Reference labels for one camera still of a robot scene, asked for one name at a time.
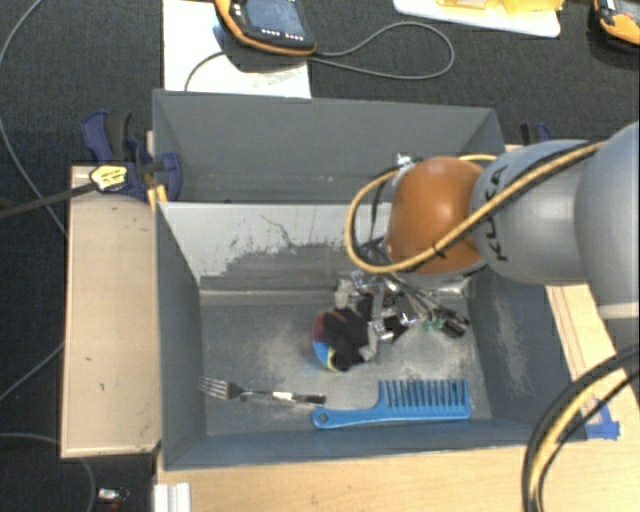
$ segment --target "wooden board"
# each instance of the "wooden board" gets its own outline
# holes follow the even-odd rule
[[[73,186],[90,168],[75,167]],[[152,451],[160,439],[148,204],[97,192],[71,202],[61,455]]]

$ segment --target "bin floor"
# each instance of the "bin floor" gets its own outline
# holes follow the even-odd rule
[[[345,409],[372,407],[379,380],[464,378],[472,418],[491,418],[472,329],[451,339],[415,325],[393,345],[380,345],[375,361],[332,372],[320,364],[311,346],[314,319],[331,308],[315,301],[202,305],[205,375],[250,389],[323,393],[327,407]],[[457,309],[466,313],[462,301]],[[206,402],[207,432],[212,436],[315,430],[311,406],[261,399]]]

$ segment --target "yellow device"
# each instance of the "yellow device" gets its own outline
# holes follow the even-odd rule
[[[241,43],[280,55],[306,56],[316,42],[300,0],[213,0],[218,16]]]
[[[630,0],[592,0],[589,29],[609,36],[608,42],[640,46],[640,3]]]
[[[436,0],[445,7],[466,7],[469,9],[493,9],[501,0]]]
[[[557,11],[564,0],[502,0],[505,10],[509,14],[535,11]]]

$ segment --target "blue comb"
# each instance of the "blue comb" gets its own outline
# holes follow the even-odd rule
[[[396,421],[449,421],[471,417],[469,390],[464,380],[384,380],[378,384],[378,403],[371,409],[316,407],[313,424],[339,428]]]

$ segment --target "device screen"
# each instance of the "device screen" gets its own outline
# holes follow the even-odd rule
[[[296,6],[290,0],[251,0],[247,2],[247,16],[255,27],[290,34],[304,32]]]

